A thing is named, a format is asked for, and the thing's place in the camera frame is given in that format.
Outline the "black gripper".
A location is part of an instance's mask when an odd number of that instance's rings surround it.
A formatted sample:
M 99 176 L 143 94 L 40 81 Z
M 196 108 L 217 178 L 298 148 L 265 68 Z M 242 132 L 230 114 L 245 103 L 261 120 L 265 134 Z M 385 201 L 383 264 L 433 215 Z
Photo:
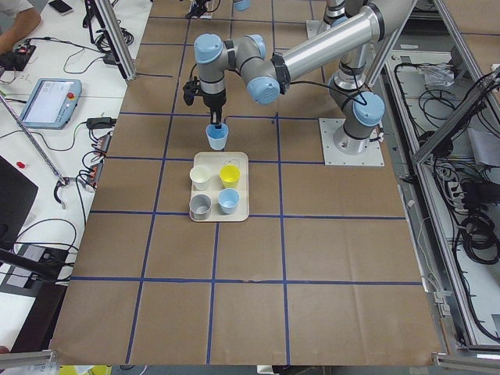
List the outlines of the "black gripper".
M 216 94 L 202 93 L 203 102 L 209 107 L 211 113 L 211 125 L 217 129 L 222 129 L 222 112 L 226 104 L 226 92 L 221 91 Z

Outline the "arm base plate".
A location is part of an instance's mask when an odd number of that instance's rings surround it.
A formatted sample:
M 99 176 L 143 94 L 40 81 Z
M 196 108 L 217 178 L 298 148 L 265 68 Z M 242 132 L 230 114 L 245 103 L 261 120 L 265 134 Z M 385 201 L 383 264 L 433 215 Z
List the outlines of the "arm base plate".
M 324 20 L 307 20 L 305 26 L 308 37 L 306 48 L 318 49 L 328 42 L 328 37 L 324 35 L 332 27 L 330 23 Z
M 344 119 L 319 118 L 323 160 L 326 166 L 383 167 L 384 158 L 376 131 L 364 140 L 345 133 Z

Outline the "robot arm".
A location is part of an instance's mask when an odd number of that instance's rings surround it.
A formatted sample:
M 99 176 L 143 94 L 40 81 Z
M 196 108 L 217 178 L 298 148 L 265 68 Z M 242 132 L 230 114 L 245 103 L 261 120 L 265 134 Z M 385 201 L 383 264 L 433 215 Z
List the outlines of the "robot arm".
M 343 1 L 251 1 L 245 11 L 234 11 L 231 19 L 251 23 L 276 23 L 306 27 L 324 23 L 324 15 L 336 19 L 344 15 Z
M 305 74 L 339 59 L 327 88 L 346 117 L 337 134 L 348 144 L 338 147 L 352 154 L 351 145 L 365 145 L 384 115 L 380 96 L 362 88 L 364 53 L 370 42 L 383 40 L 397 28 L 394 10 L 388 1 L 346 1 L 345 20 L 271 59 L 266 59 L 266 43 L 259 34 L 227 40 L 202 34 L 194 46 L 198 76 L 190 76 L 184 85 L 184 101 L 191 105 L 196 96 L 202 97 L 210 111 L 209 129 L 221 134 L 227 71 L 239 75 L 254 102 L 269 105 Z

